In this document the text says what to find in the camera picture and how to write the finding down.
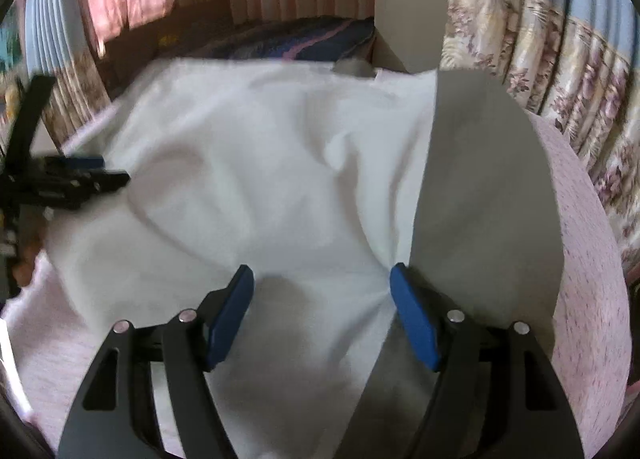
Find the yellow object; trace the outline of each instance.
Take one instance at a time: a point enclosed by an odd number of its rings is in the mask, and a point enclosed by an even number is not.
[[[6,117],[13,121],[20,109],[20,90],[15,84],[9,85],[4,92],[4,102],[6,103]]]
[[[166,34],[161,36],[158,40],[158,46],[160,47],[169,47],[171,45],[177,44],[180,37],[177,34]]]

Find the white cloth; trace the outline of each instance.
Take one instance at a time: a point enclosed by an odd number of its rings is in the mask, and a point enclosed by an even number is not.
[[[74,308],[100,334],[164,323],[250,265],[254,300],[212,374],[222,422],[240,458],[332,457],[394,314],[388,271],[409,258],[435,84],[151,67],[98,136],[129,186],[50,229]]]

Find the metal screw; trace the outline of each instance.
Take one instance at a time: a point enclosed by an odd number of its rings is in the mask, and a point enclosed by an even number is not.
[[[113,325],[113,332],[116,334],[126,333],[130,326],[131,324],[126,320],[120,320]]]
[[[515,324],[513,324],[513,330],[518,334],[525,335],[529,333],[530,327],[524,322],[516,322]]]
[[[460,311],[460,309],[452,309],[447,313],[447,318],[450,322],[454,324],[459,324],[460,322],[465,321],[465,314]]]
[[[194,309],[185,309],[178,314],[178,320],[184,323],[193,322],[196,316],[198,316],[198,313],[196,313]]]

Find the wooden headboard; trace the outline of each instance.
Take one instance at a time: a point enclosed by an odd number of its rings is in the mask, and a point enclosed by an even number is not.
[[[233,27],[228,0],[176,6],[167,16],[127,29],[104,45],[98,71],[111,99],[118,96],[151,60],[179,42],[188,42],[194,24],[216,31]]]

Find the floral curtain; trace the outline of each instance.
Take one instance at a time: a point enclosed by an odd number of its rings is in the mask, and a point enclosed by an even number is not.
[[[640,269],[640,59],[630,0],[449,0],[441,67],[482,68],[563,133],[589,172],[627,280]]]

